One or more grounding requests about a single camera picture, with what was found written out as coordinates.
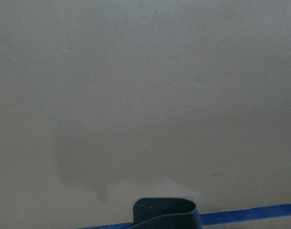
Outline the black mouse pad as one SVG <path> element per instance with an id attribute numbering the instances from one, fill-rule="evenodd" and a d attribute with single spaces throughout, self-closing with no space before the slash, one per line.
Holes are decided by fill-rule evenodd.
<path id="1" fill-rule="evenodd" d="M 197 205 L 184 198 L 141 198 L 133 206 L 133 229 L 201 229 Z"/>

